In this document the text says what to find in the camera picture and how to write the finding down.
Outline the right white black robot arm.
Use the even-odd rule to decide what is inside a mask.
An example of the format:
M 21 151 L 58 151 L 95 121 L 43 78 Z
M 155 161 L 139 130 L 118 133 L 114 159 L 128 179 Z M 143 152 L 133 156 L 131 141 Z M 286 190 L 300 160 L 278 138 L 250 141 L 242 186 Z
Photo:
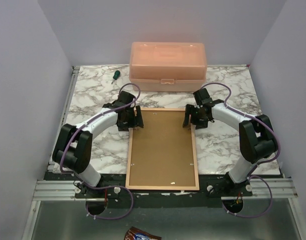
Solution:
M 256 165 L 280 149 L 270 118 L 264 114 L 254 116 L 241 112 L 221 99 L 213 100 L 205 88 L 195 91 L 193 96 L 196 106 L 185 106 L 183 127 L 191 124 L 196 129 L 206 129 L 209 122 L 217 120 L 238 131 L 241 157 L 225 174 L 223 183 L 223 191 L 234 196 Z

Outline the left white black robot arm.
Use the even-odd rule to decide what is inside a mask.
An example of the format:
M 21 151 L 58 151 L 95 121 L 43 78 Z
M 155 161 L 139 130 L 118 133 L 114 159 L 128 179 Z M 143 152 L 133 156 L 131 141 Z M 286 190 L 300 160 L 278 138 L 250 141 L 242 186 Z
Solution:
M 94 198 L 104 191 L 101 174 L 91 165 L 93 140 L 106 129 L 117 126 L 118 131 L 144 127 L 138 96 L 121 90 L 117 100 L 103 105 L 99 113 L 78 125 L 64 124 L 59 132 L 52 160 L 87 184 L 86 191 Z

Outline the orange translucent plastic toolbox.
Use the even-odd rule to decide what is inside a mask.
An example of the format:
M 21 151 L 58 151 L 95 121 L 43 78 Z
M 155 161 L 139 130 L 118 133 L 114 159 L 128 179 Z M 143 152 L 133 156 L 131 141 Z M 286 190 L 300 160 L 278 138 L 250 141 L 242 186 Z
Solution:
M 129 80 L 142 92 L 194 92 L 206 81 L 205 45 L 194 42 L 133 42 Z

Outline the brown snack wrapper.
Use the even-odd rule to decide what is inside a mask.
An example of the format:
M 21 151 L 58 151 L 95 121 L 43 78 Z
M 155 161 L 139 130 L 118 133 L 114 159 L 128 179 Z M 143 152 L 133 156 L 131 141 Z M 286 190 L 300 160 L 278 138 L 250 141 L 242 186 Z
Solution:
M 124 240 L 161 240 L 160 236 L 142 231 L 136 227 L 131 227 L 124 235 Z

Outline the green handled screwdriver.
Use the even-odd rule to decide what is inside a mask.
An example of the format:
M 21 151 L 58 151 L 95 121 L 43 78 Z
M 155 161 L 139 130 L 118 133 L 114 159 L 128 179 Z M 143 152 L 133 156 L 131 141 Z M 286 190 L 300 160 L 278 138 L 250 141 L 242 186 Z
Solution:
M 116 70 L 116 71 L 114 72 L 113 77 L 112 77 L 112 82 L 111 82 L 111 84 L 113 84 L 113 83 L 120 77 L 120 75 L 121 75 L 121 72 L 120 72 L 119 70 Z

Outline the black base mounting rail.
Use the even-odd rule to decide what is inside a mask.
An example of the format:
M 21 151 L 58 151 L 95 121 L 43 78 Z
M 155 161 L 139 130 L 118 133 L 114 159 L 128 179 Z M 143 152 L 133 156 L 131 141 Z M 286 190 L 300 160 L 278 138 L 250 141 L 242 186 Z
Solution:
M 252 196 L 249 181 L 233 189 L 224 187 L 224 175 L 200 174 L 199 190 L 124 190 L 125 174 L 104 174 L 98 189 L 91 189 L 71 175 L 47 172 L 43 179 L 47 190 L 63 193 L 68 190 L 69 200 L 86 201 L 89 206 L 106 205 L 111 209 L 133 208 L 220 208 L 222 200 L 243 200 Z

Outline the aluminium extrusion rail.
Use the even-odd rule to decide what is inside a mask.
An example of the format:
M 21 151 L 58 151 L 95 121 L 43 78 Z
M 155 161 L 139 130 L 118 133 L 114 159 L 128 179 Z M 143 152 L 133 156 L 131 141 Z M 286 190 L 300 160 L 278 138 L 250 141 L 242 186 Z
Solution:
M 116 70 L 121 76 L 116 85 L 109 86 Z M 87 119 L 108 97 L 116 97 L 119 88 L 129 82 L 127 65 L 80 66 L 75 77 L 75 89 L 67 122 Z M 211 65 L 206 80 L 223 81 L 232 89 L 230 104 L 250 113 L 261 108 L 246 65 Z M 145 107 L 180 108 L 188 93 L 142 93 Z M 224 174 L 238 159 L 237 133 L 223 123 L 216 123 L 208 135 L 203 130 L 196 137 L 199 174 Z M 103 173 L 125 177 L 127 167 L 128 133 L 118 133 L 111 127 L 95 140 L 92 154 L 95 168 Z M 55 163 L 49 163 L 45 180 L 38 181 L 34 208 L 29 219 L 33 229 L 24 231 L 24 240 L 122 240 L 130 227 L 136 227 L 162 240 L 301 240 L 292 205 L 288 198 L 274 198 L 270 211 L 250 220 L 234 218 L 222 208 L 135 208 L 130 215 L 118 220 L 93 220 L 87 215 L 85 200 L 75 197 L 72 178 L 59 173 Z

